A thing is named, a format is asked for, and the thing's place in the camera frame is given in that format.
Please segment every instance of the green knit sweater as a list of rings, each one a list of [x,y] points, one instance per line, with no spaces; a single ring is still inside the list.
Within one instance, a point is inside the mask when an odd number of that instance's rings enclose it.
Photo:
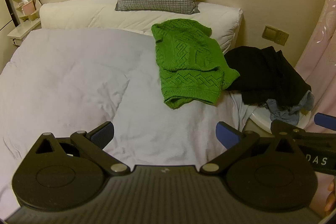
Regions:
[[[239,77],[229,68],[211,28],[190,19],[152,26],[164,102],[178,108],[192,100],[215,105],[222,90]]]

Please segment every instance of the finger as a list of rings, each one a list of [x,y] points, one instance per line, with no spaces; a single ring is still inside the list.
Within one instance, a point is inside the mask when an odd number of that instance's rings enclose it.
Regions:
[[[335,182],[332,181],[328,186],[328,191],[333,192],[335,190]]]
[[[331,209],[330,209],[329,211],[326,211],[326,212],[325,212],[326,215],[327,215],[327,216],[330,215],[330,214],[334,211],[334,209],[335,209],[335,203],[333,203],[333,205],[331,206]]]
[[[324,210],[326,212],[330,211],[333,208],[334,203],[335,203],[335,194],[334,193],[330,193],[329,196],[327,197],[327,201],[325,202],[325,208],[324,208]]]

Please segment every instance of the white pillow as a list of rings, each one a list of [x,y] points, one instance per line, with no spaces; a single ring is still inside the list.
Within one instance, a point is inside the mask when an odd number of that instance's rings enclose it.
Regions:
[[[234,47],[242,18],[242,10],[201,2],[200,13],[183,15],[164,11],[115,11],[117,0],[69,0],[44,4],[40,10],[42,28],[80,29],[115,28],[152,35],[155,23],[174,18],[189,18],[212,29],[223,52]]]

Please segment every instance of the bed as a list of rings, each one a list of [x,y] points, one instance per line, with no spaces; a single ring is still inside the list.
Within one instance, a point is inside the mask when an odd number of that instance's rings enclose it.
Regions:
[[[32,31],[0,75],[0,218],[18,207],[11,177],[43,132],[68,137],[112,121],[105,151],[135,165],[196,165],[225,151],[218,121],[242,130],[254,107],[222,92],[216,106],[163,103],[151,26],[190,18],[211,27],[223,52],[235,44],[242,11],[199,3],[200,13],[117,12],[117,0],[71,0],[40,10]]]

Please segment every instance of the circular disc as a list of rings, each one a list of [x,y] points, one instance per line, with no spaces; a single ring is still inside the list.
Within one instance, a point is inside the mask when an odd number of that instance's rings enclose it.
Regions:
[[[103,172],[93,162],[68,156],[59,160],[46,153],[39,156],[36,165],[22,166],[14,175],[12,186],[21,205],[62,211],[92,199],[103,182]]]
[[[290,153],[240,160],[230,167],[226,181],[244,203],[268,211],[303,208],[309,205],[317,187],[314,172]]]

